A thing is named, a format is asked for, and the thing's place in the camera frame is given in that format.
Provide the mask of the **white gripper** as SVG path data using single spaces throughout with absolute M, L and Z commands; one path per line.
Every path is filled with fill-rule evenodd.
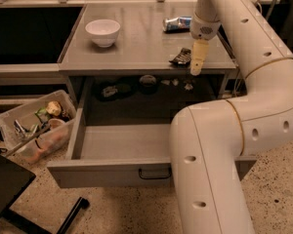
M 193 15 L 190 22 L 190 35 L 194 41 L 191 50 L 190 74 L 200 74 L 209 51 L 208 41 L 214 38 L 220 28 L 218 21 L 205 21 Z

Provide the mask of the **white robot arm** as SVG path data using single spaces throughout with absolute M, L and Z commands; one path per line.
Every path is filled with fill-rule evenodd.
M 198 0 L 194 15 L 222 24 L 247 93 L 186 107 L 171 123 L 183 232 L 255 234 L 235 161 L 293 138 L 293 54 L 250 0 Z

